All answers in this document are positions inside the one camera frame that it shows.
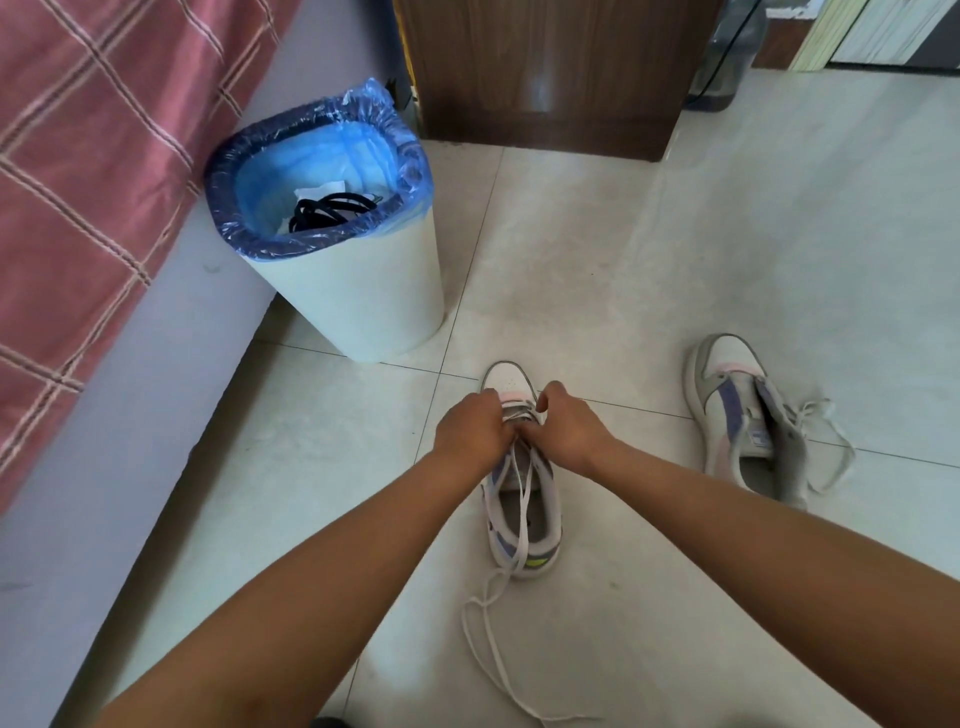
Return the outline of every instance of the shoelace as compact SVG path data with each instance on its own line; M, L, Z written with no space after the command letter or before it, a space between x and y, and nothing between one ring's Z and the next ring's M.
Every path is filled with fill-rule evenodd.
M503 408L514 409L515 411L509 415L504 416L504 422L510 422L512 420L530 420L535 422L537 416L535 413L536 405L528 400L525 401L507 401L503 402ZM507 676L507 668L503 664L503 658L500 656L500 649L497 647L496 638L493 636L493 628L490 624L490 606L496 602L503 593L507 591L507 585L510 583L511 577L518 571L523 569L523 566L527 563L527 555L530 552L530 534L527 530L527 506L530 503L530 494L533 491L533 479L534 479L534 458L539 458L540 455L537 453L536 449L530 448L530 464L527 466L526 476L523 477L520 474L520 466L516 460L516 439L510 445L510 454L508 455L510 463L507 467L513 467L514 474L516 475L516 481L520 485L520 532L517 538L516 551L514 552L514 562L509 569L494 569L490 575L484 580L483 584L483 595L482 596L472 596L467 601L464 602L464 606L460 611L460 622L464 627L464 636L467 638L467 644L470 647L470 652L473 653L473 658L477 661L477 665L487 673L487 677L490 678L491 682L500 688L501 691L506 693L511 700L513 700L521 711L526 713L528 716L535 718L540 722L540 725L546 726L547 723L560 722L564 720L577 720L577 719L587 719L587 720L596 720L596 716L582 716L579 714L574 714L570 716L542 716L534 708L527 705L520 698L516 696L514 692L514 687L510 684L510 678ZM502 586L498 589L495 589L491 594L491 583L498 577L502 576ZM477 654L476 647L473 646L473 639L470 636L469 626L467 624L467 610L470 604L476 604L480 607L480 611L483 613L483 625L484 631L487 633L487 642L490 643L490 651L493 655L493 662L496 665L496 675L484 665L483 660L480 659L480 655Z
M845 480L847 476L853 472L853 462L856 460L856 448L853 446L850 438L847 437L847 433L844 432L840 425L833 419L833 412L836 409L836 405L832 400L809 400L801 404L797 409L794 409L789 404L785 404L784 409L786 409L787 415L793 420L793 424L800 431L800 434L805 438L808 439L806 422L810 418L819 417L830 426L836 436L843 442L843 461L833 474L833 477L821 486L814 485L809 478L806 481L806 485L811 491L823 495Z

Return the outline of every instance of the wooden cabinet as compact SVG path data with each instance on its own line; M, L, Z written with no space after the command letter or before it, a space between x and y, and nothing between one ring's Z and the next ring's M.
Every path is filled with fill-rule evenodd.
M395 0L424 135L658 160L721 0Z

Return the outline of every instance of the trash bag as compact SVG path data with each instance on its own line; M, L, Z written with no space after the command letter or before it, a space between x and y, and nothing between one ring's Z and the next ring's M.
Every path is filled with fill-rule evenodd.
M386 234L421 219L433 204L426 154L376 79L237 132L213 153L204 176L217 230L256 261ZM382 202L340 226L277 232L297 203L295 190L331 181Z

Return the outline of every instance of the sneaker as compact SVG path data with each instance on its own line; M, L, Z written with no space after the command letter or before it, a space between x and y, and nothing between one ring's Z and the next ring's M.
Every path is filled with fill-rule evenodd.
M851 470L855 450L833 421L831 402L807 402L798 410L784 403L739 336L712 334L690 352L684 394L704 434L708 475L805 510L810 455L804 419L811 415L820 415L848 448L840 471L814 490L823 493Z
M505 421L539 421L537 393L514 362L496 362L480 387L496 390ZM549 461L517 438L481 487L494 561L520 578L544 574L557 559L562 534L560 495Z
M503 405L505 421L540 421L537 393L527 375L512 361L498 361L491 366L480 388L496 390ZM539 450L516 438L503 460L484 478L481 488L487 508L490 549L497 568L484 581L483 594L469 598L460 614L470 652L493 684L506 693L520 710L541 724L591 718L579 714L542 716L517 697L503 658L500 657L488 611L503 596L513 577L529 579L542 576L557 561L562 528L560 494L553 480L553 469ZM487 667L473 645L467 622L471 604L479 607L483 613L484 629L496 672Z

